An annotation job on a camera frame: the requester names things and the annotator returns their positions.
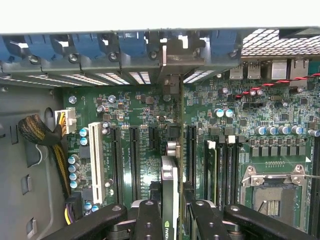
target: motherboard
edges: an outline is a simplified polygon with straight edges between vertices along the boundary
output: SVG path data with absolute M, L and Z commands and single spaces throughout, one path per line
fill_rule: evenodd
M 186 84 L 183 116 L 179 100 L 154 85 L 64 89 L 77 120 L 67 136 L 71 188 L 82 192 L 84 214 L 149 199 L 168 155 L 168 128 L 183 119 L 180 179 L 192 182 L 197 199 L 220 210 L 240 203 L 308 232 L 305 175 L 313 174 L 320 85 L 311 78 L 302 89 L 255 89 L 268 82 L 222 74 Z

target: white power connector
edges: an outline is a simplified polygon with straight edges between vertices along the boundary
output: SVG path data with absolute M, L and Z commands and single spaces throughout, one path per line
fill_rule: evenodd
M 70 134 L 70 133 L 74 134 L 77 130 L 76 110 L 64 109 L 64 110 L 54 111 L 55 122 L 57 122 L 59 113 L 64 113 L 65 123 L 66 123 L 66 134 Z

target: metal chassis wall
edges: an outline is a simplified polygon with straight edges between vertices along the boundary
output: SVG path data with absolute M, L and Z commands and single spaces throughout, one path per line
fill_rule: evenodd
M 39 162 L 40 154 L 36 145 L 22 138 L 16 126 L 26 116 L 39 114 L 53 127 L 54 118 L 46 109 L 62 109 L 61 98 L 47 88 L 0 86 L 0 89 L 1 239 L 40 240 L 65 224 L 62 188 L 50 152 L 46 159 L 42 156 L 39 164 L 30 166 Z

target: blue bracket clip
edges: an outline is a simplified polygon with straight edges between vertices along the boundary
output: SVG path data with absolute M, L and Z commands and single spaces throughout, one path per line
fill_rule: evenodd
M 143 31 L 120 33 L 119 45 L 121 52 L 131 57 L 147 56 L 147 43 Z
M 30 52 L 49 62 L 63 58 L 63 47 L 53 35 L 26 35 Z
M 18 43 L 13 43 L 9 36 L 0 36 L 0 61 L 17 63 L 22 60 L 22 51 Z
M 105 56 L 106 45 L 100 34 L 72 34 L 72 39 L 77 52 L 90 59 Z
M 213 30 L 210 35 L 211 57 L 221 56 L 235 50 L 237 31 Z

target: chip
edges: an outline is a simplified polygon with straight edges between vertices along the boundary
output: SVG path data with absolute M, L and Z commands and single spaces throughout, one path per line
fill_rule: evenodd
M 247 126 L 247 119 L 245 119 L 245 118 L 240 119 L 240 126 L 241 127 L 246 127 Z

